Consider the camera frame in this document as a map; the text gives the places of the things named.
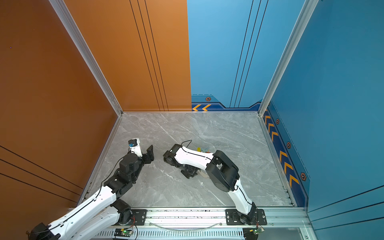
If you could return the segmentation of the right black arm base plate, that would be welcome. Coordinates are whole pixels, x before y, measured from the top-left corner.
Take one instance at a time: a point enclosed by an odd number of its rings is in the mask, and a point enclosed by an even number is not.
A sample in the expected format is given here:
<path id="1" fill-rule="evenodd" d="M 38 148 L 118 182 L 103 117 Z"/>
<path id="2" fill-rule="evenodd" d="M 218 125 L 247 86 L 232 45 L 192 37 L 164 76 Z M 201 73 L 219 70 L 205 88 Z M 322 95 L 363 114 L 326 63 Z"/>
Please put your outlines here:
<path id="1" fill-rule="evenodd" d="M 250 215 L 241 214 L 236 209 L 226 209 L 225 214 L 228 226 L 266 226 L 268 224 L 267 217 L 263 209 L 256 209 L 250 213 Z"/>

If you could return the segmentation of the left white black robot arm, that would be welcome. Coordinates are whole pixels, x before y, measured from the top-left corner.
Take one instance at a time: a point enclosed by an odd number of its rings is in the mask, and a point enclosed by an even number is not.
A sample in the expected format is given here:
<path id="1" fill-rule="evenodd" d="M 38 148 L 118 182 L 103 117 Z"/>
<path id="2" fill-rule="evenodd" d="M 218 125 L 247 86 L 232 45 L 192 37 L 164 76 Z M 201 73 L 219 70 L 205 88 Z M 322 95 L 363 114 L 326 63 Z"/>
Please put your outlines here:
<path id="1" fill-rule="evenodd" d="M 121 197 L 132 188 L 144 165 L 154 157 L 153 146 L 145 154 L 130 145 L 119 167 L 90 198 L 48 225 L 38 224 L 28 234 L 30 240 L 90 240 L 115 224 L 134 225 L 131 206 Z"/>

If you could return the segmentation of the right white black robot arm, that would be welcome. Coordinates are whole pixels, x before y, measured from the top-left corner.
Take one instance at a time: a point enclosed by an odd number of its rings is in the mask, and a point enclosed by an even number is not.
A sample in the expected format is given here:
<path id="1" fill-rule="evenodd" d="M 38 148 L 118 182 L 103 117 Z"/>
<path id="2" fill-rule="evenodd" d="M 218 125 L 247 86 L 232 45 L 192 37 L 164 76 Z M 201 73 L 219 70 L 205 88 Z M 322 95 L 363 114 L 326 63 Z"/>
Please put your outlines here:
<path id="1" fill-rule="evenodd" d="M 163 157 L 165 163 L 179 168 L 187 179 L 199 170 L 204 171 L 219 190 L 229 194 L 241 223 L 256 223 L 257 206 L 242 186 L 239 168 L 224 152 L 203 153 L 175 144 Z"/>

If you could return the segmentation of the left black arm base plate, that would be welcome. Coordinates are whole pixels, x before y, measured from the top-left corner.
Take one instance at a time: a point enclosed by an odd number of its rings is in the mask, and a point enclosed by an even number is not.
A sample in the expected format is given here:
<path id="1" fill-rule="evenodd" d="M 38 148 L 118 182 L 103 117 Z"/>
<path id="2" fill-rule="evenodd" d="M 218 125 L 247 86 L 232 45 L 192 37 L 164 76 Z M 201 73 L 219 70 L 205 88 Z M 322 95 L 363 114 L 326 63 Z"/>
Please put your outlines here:
<path id="1" fill-rule="evenodd" d="M 120 226 L 144 226 L 147 218 L 146 209 L 133 209 L 120 214 L 116 225 Z"/>

